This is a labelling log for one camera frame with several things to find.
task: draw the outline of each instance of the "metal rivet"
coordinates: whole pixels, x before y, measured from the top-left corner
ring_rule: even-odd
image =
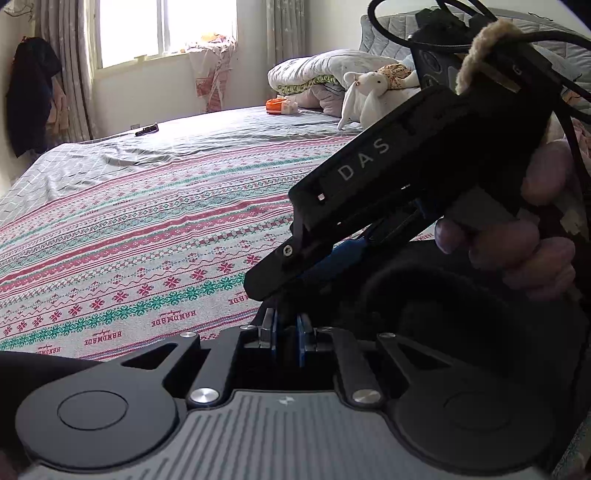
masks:
[[[382,399],[382,395],[377,390],[371,388],[363,388],[353,393],[353,400],[356,403],[362,403],[364,405],[371,405],[377,403]]]
[[[211,403],[212,401],[216,401],[220,397],[220,394],[217,390],[212,388],[198,388],[191,392],[191,400],[196,403]]]

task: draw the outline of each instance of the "gray quilted headboard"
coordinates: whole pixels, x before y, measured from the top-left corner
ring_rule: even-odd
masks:
[[[464,12],[450,7],[453,13],[467,22],[470,18],[469,15]],[[568,28],[564,28],[562,25],[547,20],[545,18],[536,17],[535,15],[528,15],[519,12],[513,12],[511,10],[501,10],[491,8],[491,11],[499,18],[506,18],[511,20],[517,27],[523,32],[534,32],[538,30],[564,30],[567,32],[573,32]],[[410,34],[417,30],[417,22],[414,18],[416,12],[396,14],[389,17],[378,18],[379,22],[392,32],[402,38],[407,38]],[[410,54],[410,50],[394,42],[389,41],[383,37],[376,29],[369,23],[367,15],[361,17],[361,29],[362,38],[361,51],[369,52],[374,55],[382,55],[397,60],[404,59]],[[570,45],[564,42],[558,41],[545,41],[539,42],[541,47],[547,48],[548,50],[558,54],[562,58],[566,59],[567,62],[573,65],[580,74],[576,78],[576,82],[586,90],[591,90],[591,53],[586,51],[584,48],[576,45]],[[585,111],[589,112],[589,104],[581,100],[580,107]]]

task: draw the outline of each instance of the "bed sheet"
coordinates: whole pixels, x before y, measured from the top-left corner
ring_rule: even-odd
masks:
[[[248,323],[287,191],[360,131],[336,124],[251,108],[42,155],[0,201],[0,350],[107,360]]]

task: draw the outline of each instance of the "hanging clothes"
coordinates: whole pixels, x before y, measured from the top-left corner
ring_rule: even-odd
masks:
[[[6,95],[8,138],[17,157],[31,149],[47,149],[52,77],[60,71],[60,61],[42,38],[26,38],[17,47]]]
[[[235,50],[236,40],[232,37],[223,42],[201,43],[187,50],[195,75],[195,90],[203,99],[206,113],[223,110],[223,96]]]

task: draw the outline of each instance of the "black jacket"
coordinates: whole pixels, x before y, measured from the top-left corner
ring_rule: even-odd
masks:
[[[51,111],[51,77],[61,63],[48,42],[33,37],[17,47],[6,95],[8,136],[18,157],[47,149],[46,123]]]

